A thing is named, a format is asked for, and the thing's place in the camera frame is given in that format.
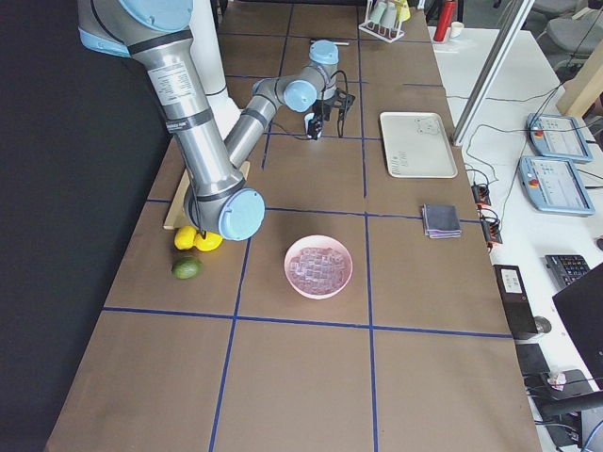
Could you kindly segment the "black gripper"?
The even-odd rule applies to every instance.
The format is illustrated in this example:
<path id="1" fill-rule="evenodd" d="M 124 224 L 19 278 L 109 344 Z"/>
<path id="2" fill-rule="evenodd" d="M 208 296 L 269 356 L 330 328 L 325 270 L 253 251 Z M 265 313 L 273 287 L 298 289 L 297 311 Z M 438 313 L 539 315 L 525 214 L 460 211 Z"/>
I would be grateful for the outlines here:
<path id="1" fill-rule="evenodd" d="M 312 107 L 315 120 L 308 122 L 308 137 L 310 139 L 321 138 L 323 123 L 330 120 L 333 107 L 334 98 L 315 101 Z"/>

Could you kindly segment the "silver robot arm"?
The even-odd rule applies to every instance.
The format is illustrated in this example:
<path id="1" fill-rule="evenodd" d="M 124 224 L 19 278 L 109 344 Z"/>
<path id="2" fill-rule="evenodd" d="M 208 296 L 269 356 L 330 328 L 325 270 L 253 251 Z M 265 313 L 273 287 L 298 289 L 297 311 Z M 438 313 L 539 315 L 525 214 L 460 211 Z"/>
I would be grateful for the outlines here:
<path id="1" fill-rule="evenodd" d="M 146 70 L 180 147 L 190 187 L 184 210 L 199 230 L 227 240 L 253 236 L 265 215 L 241 165 L 277 110 L 305 112 L 322 93 L 334 96 L 339 53 L 315 41 L 309 61 L 290 76 L 263 79 L 234 115 L 225 85 L 213 8 L 208 1 L 80 1 L 78 29 L 88 49 L 131 57 Z"/>

